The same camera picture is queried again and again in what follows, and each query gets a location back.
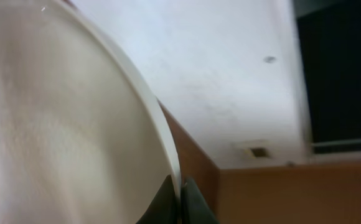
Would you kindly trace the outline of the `white plate with yellow stain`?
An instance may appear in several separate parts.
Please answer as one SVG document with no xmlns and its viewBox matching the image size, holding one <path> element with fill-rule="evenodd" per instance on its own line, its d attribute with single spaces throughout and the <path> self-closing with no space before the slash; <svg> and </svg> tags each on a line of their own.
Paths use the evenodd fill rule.
<svg viewBox="0 0 361 224">
<path fill-rule="evenodd" d="M 62 1 L 0 1 L 0 223 L 136 223 L 181 170 L 124 52 Z"/>
</svg>

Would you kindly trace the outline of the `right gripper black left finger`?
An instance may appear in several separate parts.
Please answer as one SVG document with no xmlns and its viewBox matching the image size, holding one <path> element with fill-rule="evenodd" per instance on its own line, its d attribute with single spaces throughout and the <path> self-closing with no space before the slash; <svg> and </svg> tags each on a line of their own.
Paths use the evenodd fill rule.
<svg viewBox="0 0 361 224">
<path fill-rule="evenodd" d="M 177 224 L 177 219 L 177 198 L 172 178 L 168 175 L 136 224 Z"/>
</svg>

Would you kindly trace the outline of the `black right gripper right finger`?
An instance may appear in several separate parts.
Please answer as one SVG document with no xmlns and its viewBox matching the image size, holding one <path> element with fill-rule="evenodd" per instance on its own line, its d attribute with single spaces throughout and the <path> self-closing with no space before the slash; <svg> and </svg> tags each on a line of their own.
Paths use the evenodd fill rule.
<svg viewBox="0 0 361 224">
<path fill-rule="evenodd" d="M 181 219 L 182 224 L 219 224 L 191 177 L 185 178 L 181 191 Z"/>
</svg>

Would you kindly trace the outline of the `dark window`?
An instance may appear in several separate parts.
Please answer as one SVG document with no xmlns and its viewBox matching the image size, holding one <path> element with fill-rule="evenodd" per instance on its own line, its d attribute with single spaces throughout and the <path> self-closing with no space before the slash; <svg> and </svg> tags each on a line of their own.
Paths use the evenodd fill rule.
<svg viewBox="0 0 361 224">
<path fill-rule="evenodd" d="M 361 0 L 297 19 L 315 154 L 361 151 Z"/>
</svg>

